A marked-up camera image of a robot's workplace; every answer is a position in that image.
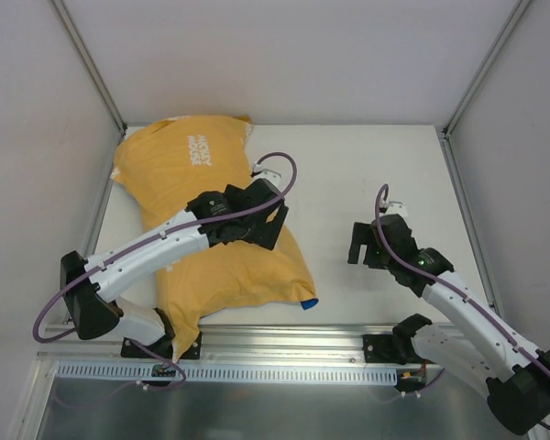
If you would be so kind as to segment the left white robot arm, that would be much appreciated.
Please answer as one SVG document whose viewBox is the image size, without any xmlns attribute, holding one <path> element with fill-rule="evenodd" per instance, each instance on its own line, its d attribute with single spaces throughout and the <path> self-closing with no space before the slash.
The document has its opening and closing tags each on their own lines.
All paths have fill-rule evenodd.
<svg viewBox="0 0 550 440">
<path fill-rule="evenodd" d="M 288 208 L 278 187 L 255 177 L 241 189 L 203 192 L 165 223 L 106 253 L 61 261 L 63 300 L 81 340 L 122 337 L 125 358 L 171 358 L 175 331 L 160 308 L 123 298 L 141 278 L 189 255 L 235 241 L 272 250 Z"/>
</svg>

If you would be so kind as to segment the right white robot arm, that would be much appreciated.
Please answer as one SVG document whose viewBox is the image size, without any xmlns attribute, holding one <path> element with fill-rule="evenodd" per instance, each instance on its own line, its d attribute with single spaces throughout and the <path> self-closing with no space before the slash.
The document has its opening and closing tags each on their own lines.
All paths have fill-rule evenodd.
<svg viewBox="0 0 550 440">
<path fill-rule="evenodd" d="M 465 338 L 457 341 L 415 313 L 393 326 L 388 342 L 365 343 L 367 354 L 402 365 L 427 360 L 441 366 L 476 391 L 515 435 L 544 425 L 550 415 L 550 348 L 543 350 L 481 304 L 447 258 L 417 246 L 401 215 L 354 223 L 347 261 L 386 270 Z"/>
</svg>

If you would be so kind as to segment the yellow Mickey Mouse pillowcase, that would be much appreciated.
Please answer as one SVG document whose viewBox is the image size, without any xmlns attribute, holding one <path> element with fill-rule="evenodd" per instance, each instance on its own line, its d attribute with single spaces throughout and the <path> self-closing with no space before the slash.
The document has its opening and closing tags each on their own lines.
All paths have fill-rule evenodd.
<svg viewBox="0 0 550 440">
<path fill-rule="evenodd" d="M 138 203 L 143 228 L 160 226 L 205 191 L 246 188 L 246 116 L 185 115 L 160 120 L 128 137 L 115 152 L 112 178 Z M 298 303 L 317 298 L 291 232 L 267 250 L 244 241 L 218 245 L 156 273 L 159 308 L 173 325 L 175 358 L 200 333 L 199 321 L 225 308 Z"/>
</svg>

